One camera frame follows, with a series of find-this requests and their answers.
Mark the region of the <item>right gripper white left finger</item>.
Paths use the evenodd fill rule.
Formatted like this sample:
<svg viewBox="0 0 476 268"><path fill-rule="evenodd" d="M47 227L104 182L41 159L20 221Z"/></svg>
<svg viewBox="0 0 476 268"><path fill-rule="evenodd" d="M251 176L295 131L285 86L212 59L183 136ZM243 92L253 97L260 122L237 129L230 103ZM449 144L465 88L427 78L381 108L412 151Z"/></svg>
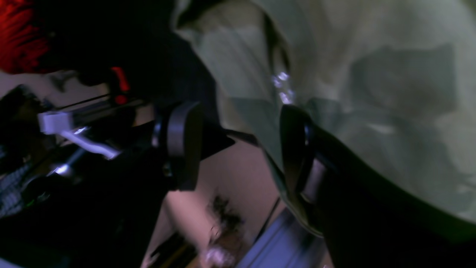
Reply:
<svg viewBox="0 0 476 268"><path fill-rule="evenodd" d="M162 202L195 189L203 109L182 102L132 126L134 107L70 123L73 111L39 115L69 144L22 175L1 179L2 268L138 268Z"/></svg>

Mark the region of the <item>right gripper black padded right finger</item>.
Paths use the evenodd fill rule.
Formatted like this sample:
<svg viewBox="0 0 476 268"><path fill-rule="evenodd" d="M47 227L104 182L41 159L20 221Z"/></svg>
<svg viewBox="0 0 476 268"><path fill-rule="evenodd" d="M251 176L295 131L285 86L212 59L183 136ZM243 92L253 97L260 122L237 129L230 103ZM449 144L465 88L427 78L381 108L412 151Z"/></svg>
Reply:
<svg viewBox="0 0 476 268"><path fill-rule="evenodd" d="M279 118L289 200L336 268L475 267L475 224L399 189L302 109L285 105Z"/></svg>

